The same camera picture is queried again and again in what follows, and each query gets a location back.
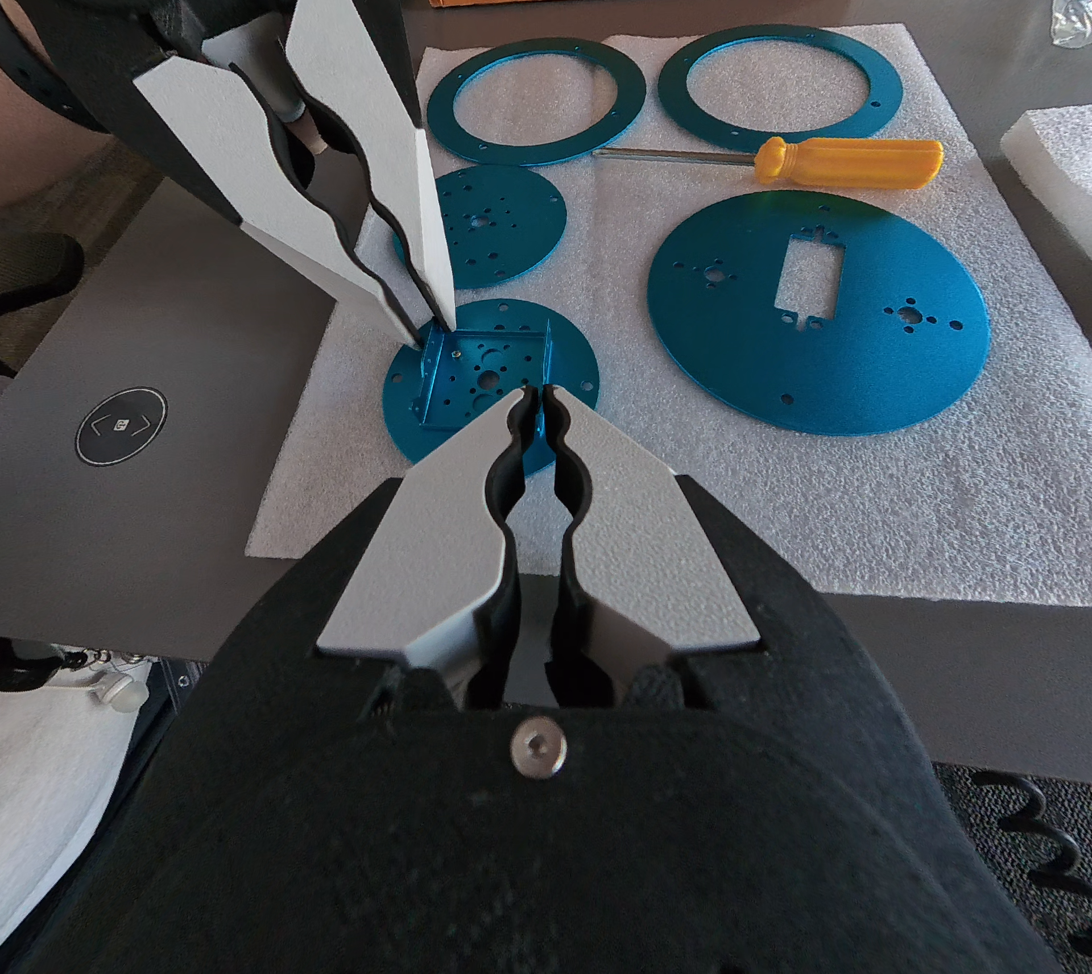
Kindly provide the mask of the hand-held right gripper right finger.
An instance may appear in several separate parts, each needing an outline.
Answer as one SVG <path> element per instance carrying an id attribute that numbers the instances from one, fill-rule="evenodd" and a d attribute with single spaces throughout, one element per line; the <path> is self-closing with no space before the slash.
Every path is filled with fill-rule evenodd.
<path id="1" fill-rule="evenodd" d="M 546 387 L 562 542 L 561 650 L 609 676 L 703 651 L 751 649 L 758 628 L 675 473 L 561 387 Z"/>

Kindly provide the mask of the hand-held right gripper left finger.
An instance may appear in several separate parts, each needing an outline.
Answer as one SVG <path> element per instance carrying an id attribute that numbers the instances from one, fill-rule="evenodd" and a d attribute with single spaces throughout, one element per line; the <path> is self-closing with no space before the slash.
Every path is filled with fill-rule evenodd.
<path id="1" fill-rule="evenodd" d="M 524 490 L 537 393 L 500 397 L 402 479 L 317 645 L 407 667 L 477 669 L 511 563 L 503 520 Z"/>

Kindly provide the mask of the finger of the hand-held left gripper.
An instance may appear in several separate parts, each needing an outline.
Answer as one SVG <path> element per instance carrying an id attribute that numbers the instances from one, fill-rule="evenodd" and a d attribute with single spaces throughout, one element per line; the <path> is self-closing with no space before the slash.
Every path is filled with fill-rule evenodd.
<path id="1" fill-rule="evenodd" d="M 241 74 L 173 56 L 134 84 L 238 214 L 241 230 L 366 325 L 419 345 L 388 286 L 351 259 L 339 219 L 293 179 L 271 114 Z"/>
<path id="2" fill-rule="evenodd" d="M 444 219 L 428 141 L 412 121 L 351 0 L 297 0 L 285 55 L 305 94 L 343 124 L 366 165 L 373 207 L 397 230 L 436 320 L 456 326 Z"/>

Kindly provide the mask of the blue round plate with bracket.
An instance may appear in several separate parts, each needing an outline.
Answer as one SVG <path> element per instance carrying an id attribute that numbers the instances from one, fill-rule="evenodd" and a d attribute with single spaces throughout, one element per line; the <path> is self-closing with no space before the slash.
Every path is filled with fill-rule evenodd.
<path id="1" fill-rule="evenodd" d="M 510 392 L 563 387 L 594 408 L 600 373 L 587 338 L 537 302 L 487 299 L 456 308 L 456 331 L 427 326 L 422 351 L 402 347 L 383 390 L 385 424 L 412 462 Z"/>

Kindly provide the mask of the orange-handled screwdriver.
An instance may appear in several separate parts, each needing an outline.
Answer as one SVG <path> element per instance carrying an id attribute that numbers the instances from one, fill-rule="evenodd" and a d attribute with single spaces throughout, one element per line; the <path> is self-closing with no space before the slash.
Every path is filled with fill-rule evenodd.
<path id="1" fill-rule="evenodd" d="M 753 154 L 644 149 L 596 149 L 598 158 L 739 165 L 761 185 L 791 181 L 822 188 L 919 189 L 940 171 L 945 150 L 936 140 L 810 138 L 788 143 L 771 136 Z"/>

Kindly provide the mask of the grey desk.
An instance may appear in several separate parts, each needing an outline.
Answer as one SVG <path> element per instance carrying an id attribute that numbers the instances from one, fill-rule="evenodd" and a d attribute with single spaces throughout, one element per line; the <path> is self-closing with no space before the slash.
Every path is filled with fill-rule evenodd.
<path id="1" fill-rule="evenodd" d="M 1049 45 L 1041 0 L 405 7 L 414 54 L 555 32 L 894 20 L 1090 333 L 1090 262 L 1000 154 L 1021 111 L 1090 100 L 1090 54 Z M 289 567 L 245 548 L 332 311 L 266 248 L 164 181 L 2 396 L 2 628 L 211 658 Z M 167 402 L 156 438 L 115 465 L 78 458 L 85 415 L 145 387 Z M 1090 779 L 1090 607 L 820 592 L 935 759 Z"/>

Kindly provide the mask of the black round desk control button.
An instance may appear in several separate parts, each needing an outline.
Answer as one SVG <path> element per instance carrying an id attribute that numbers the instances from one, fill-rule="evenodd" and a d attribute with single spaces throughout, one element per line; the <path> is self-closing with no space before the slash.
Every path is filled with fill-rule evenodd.
<path id="1" fill-rule="evenodd" d="M 147 387 L 134 387 L 104 399 L 78 426 L 78 458 L 93 466 L 115 465 L 133 458 L 161 432 L 167 411 L 165 396 Z"/>

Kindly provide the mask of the white foam sheet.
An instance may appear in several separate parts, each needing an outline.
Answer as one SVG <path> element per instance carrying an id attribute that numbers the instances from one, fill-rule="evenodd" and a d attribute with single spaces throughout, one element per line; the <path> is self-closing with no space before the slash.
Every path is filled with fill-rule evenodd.
<path id="1" fill-rule="evenodd" d="M 646 312 L 658 245 L 703 205 L 743 192 L 746 173 L 583 159 L 547 167 L 568 227 L 553 257 L 507 284 L 560 310 L 590 338 L 598 411 L 729 506 L 818 590 L 919 599 L 1090 607 L 1090 348 L 1002 202 L 904 26 L 843 27 L 900 72 L 904 100 L 883 135 L 938 139 L 938 181 L 909 194 L 850 193 L 937 237 L 980 285 L 992 351 L 971 392 L 897 433 L 824 438 L 755 421 L 670 361 Z M 702 66 L 699 97 L 744 124 L 806 127 L 852 112 L 864 80 L 793 45 Z M 594 121 L 612 100 L 594 66 L 536 56 L 473 82 L 460 121 L 530 143 Z M 335 308 L 247 542 L 298 558 L 406 470 L 378 388 L 396 352 Z"/>

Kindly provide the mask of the small blue round disc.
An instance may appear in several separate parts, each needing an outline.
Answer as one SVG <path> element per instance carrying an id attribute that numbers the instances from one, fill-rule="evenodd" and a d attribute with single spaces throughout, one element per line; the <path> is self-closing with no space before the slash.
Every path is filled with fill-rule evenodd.
<path id="1" fill-rule="evenodd" d="M 566 229 L 560 191 L 526 168 L 479 164 L 440 176 L 436 189 L 456 289 L 514 280 Z"/>

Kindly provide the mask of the large blue disc rectangular cutout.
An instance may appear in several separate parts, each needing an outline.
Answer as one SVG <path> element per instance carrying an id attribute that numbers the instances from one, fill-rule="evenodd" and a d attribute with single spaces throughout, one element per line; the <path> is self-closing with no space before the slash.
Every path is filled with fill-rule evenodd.
<path id="1" fill-rule="evenodd" d="M 832 317 L 775 302 L 791 241 L 842 251 Z M 803 433 L 890 433 L 976 382 L 990 318 L 960 261 L 913 223 L 807 190 L 736 195 L 684 219 L 648 273 L 648 312 L 696 382 Z"/>

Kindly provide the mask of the black office chair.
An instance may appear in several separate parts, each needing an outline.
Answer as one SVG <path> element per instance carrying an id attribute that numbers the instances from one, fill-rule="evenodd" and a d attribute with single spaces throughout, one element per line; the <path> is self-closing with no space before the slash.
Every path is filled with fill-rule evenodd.
<path id="1" fill-rule="evenodd" d="M 85 253 L 78 240 L 56 231 L 13 234 L 1 246 L 2 348 L 15 367 L 1 363 L 1 385 L 37 351 L 67 308 L 84 275 Z"/>

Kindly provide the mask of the white foam block round hole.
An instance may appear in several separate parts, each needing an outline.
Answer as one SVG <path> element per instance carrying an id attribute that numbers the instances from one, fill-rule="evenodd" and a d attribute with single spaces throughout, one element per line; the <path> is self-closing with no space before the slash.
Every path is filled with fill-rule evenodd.
<path id="1" fill-rule="evenodd" d="M 1026 110 L 1000 146 L 1023 185 L 1091 256 L 1091 105 Z"/>

